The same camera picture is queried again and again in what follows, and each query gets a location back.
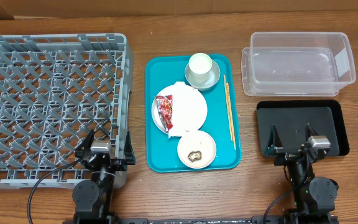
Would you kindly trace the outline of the grey saucer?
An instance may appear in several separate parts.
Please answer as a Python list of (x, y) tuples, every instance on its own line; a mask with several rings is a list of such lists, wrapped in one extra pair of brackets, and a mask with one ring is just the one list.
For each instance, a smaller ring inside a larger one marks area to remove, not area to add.
[(214, 60), (212, 60), (212, 67), (208, 73), (208, 78), (201, 83), (194, 81), (193, 79), (194, 75), (192, 74), (189, 65), (187, 65), (185, 68), (185, 78), (187, 82), (189, 83), (190, 86), (198, 89), (199, 91), (206, 91), (211, 89), (219, 81), (220, 74), (221, 74), (220, 68)]

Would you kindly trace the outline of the white napkin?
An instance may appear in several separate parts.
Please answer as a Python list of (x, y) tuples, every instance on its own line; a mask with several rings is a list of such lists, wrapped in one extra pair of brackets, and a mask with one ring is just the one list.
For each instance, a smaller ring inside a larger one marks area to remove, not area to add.
[(173, 85), (173, 127), (168, 137), (180, 137), (190, 131), (198, 130), (202, 124), (200, 111), (200, 92), (184, 82)]

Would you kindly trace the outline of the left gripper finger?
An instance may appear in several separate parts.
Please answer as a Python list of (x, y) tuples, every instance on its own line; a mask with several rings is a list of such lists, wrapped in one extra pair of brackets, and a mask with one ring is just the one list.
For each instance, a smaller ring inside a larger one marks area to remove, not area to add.
[(90, 150), (94, 141), (94, 130), (92, 129), (87, 137), (81, 142), (81, 144), (75, 149), (75, 157), (83, 157), (87, 151)]
[(126, 141), (124, 145), (124, 156), (127, 165), (135, 165), (135, 154), (131, 143), (130, 131), (127, 131)]

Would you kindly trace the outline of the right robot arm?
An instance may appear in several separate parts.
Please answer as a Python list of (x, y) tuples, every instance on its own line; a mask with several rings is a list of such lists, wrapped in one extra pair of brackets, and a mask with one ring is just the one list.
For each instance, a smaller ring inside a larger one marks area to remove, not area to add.
[[(306, 125), (306, 142), (296, 153), (284, 151), (275, 125), (271, 125), (266, 155), (274, 156), (274, 165), (282, 166), (291, 189), (276, 198), (266, 209), (262, 223), (337, 223), (331, 216), (335, 210), (338, 183), (326, 177), (315, 176), (312, 164), (324, 159), (331, 149), (326, 136), (320, 136)], [(284, 211), (280, 217), (269, 217), (269, 211), (283, 198), (292, 194), (295, 208)]]

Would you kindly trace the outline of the large white plate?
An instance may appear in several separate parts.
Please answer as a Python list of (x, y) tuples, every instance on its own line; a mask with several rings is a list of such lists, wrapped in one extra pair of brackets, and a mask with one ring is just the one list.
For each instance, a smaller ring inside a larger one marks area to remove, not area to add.
[(206, 121), (208, 106), (204, 96), (199, 90), (184, 82), (176, 82), (173, 85), (165, 87), (158, 96), (172, 95), (176, 97), (173, 100), (173, 127), (174, 133), (169, 133), (160, 119), (157, 109), (157, 101), (153, 100), (151, 113), (152, 120), (161, 132), (168, 137), (180, 137), (183, 134), (199, 130)]

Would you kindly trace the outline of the red snack wrapper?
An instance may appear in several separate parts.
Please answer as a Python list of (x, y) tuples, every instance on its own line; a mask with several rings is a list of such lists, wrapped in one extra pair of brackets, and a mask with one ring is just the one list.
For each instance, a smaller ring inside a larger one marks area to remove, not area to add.
[(173, 114), (173, 95), (156, 96), (155, 97), (158, 115), (162, 122), (165, 132), (173, 127), (172, 114)]

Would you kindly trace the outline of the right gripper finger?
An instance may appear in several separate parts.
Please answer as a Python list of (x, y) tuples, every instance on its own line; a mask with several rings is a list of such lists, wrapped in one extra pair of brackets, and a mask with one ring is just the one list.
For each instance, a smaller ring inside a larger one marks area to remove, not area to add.
[(306, 144), (308, 146), (317, 146), (319, 135), (318, 133), (311, 127), (309, 123), (305, 125), (305, 134), (306, 134)]
[(272, 124), (270, 127), (268, 143), (264, 150), (264, 155), (275, 156), (279, 150), (282, 150), (282, 142), (280, 140), (276, 126)]

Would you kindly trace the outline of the clear plastic bin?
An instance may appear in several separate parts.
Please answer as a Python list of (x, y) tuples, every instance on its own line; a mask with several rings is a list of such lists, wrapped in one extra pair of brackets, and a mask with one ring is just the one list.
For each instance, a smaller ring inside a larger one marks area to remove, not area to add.
[(336, 96), (356, 81), (342, 32), (255, 32), (242, 50), (241, 73), (248, 96)]

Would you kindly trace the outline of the teal plastic tray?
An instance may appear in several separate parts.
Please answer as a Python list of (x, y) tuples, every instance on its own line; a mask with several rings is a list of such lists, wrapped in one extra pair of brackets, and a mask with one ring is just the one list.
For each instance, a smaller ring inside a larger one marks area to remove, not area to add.
[[(201, 92), (208, 106), (207, 118), (201, 130), (207, 132), (217, 146), (214, 161), (204, 170), (232, 169), (240, 163), (242, 151), (231, 63), (222, 54), (211, 54), (210, 57), (218, 64), (221, 75), (226, 75), (229, 85), (236, 151), (231, 141), (224, 80), (221, 77), (211, 89)], [(178, 157), (179, 139), (169, 138), (167, 134), (161, 132), (153, 122), (151, 113), (153, 100), (161, 90), (175, 82), (186, 80), (185, 67), (189, 59), (189, 55), (156, 57), (145, 66), (145, 156), (149, 167), (156, 172), (192, 170)]]

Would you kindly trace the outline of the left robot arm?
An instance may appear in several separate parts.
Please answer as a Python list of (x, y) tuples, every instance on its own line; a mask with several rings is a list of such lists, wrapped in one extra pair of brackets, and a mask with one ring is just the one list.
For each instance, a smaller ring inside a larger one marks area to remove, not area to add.
[(91, 171), (91, 178), (82, 180), (73, 189), (75, 203), (74, 223), (120, 223), (111, 211), (114, 189), (124, 186), (127, 168), (135, 164), (130, 132), (126, 134), (123, 155), (115, 157), (109, 141), (97, 141), (95, 131), (90, 131), (75, 149), (75, 157)]

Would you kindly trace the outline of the white cup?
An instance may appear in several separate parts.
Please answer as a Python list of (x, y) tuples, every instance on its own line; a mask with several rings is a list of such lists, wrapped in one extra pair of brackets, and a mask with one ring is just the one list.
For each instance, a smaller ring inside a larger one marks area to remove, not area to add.
[(188, 62), (192, 79), (197, 83), (205, 82), (208, 79), (212, 65), (212, 59), (209, 55), (205, 53), (192, 55)]

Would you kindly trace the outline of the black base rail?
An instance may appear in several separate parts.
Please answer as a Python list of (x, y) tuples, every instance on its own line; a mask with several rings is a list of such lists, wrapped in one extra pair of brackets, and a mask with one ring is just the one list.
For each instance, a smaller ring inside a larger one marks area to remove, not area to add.
[(147, 218), (118, 218), (117, 220), (82, 220), (78, 222), (63, 221), (63, 224), (75, 223), (118, 223), (118, 224), (282, 224), (290, 223), (285, 221), (282, 216), (268, 216), (266, 221), (263, 222), (263, 216), (254, 216), (252, 218), (240, 219), (168, 219), (168, 220), (149, 220)]

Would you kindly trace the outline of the brown food scrap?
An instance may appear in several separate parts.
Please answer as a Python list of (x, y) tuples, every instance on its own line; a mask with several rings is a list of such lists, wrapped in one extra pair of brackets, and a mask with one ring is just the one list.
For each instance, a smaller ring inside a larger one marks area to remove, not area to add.
[(202, 152), (201, 151), (191, 151), (188, 154), (188, 160), (191, 162), (199, 161), (202, 159)]

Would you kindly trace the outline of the black plastic tray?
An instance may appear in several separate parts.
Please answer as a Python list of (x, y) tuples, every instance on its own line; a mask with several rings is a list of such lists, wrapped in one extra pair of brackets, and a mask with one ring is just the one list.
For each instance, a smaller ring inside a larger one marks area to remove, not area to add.
[(350, 146), (342, 115), (341, 105), (336, 100), (290, 100), (261, 101), (256, 108), (259, 148), (263, 157), (270, 127), (277, 128), (283, 150), (298, 152), (306, 142), (305, 125), (309, 123), (320, 136), (331, 143), (328, 156), (346, 156)]

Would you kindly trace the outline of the wooden chopstick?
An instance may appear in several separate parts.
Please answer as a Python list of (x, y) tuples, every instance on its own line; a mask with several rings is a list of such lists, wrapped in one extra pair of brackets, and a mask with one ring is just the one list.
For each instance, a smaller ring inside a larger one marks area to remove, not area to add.
[(234, 128), (232, 122), (232, 113), (231, 113), (231, 106), (230, 106), (230, 96), (229, 96), (229, 88), (226, 81), (226, 75), (223, 75), (224, 80), (224, 87), (225, 87), (225, 97), (226, 97), (226, 106), (227, 106), (227, 117), (229, 122), (229, 130), (231, 135), (231, 141), (234, 142)]
[(236, 137), (235, 137), (235, 133), (234, 133), (234, 122), (233, 122), (233, 118), (232, 118), (231, 98), (230, 98), (229, 85), (227, 82), (225, 83), (225, 87), (226, 87), (226, 96), (227, 96), (229, 125), (230, 125), (230, 129), (231, 129), (231, 138), (233, 141), (234, 150), (236, 151)]

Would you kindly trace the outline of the grey dish rack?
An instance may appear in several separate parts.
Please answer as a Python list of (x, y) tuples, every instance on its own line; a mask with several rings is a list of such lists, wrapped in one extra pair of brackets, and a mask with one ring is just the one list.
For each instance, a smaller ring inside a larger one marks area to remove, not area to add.
[(0, 35), (0, 189), (73, 188), (93, 129), (123, 155), (134, 54), (125, 35)]

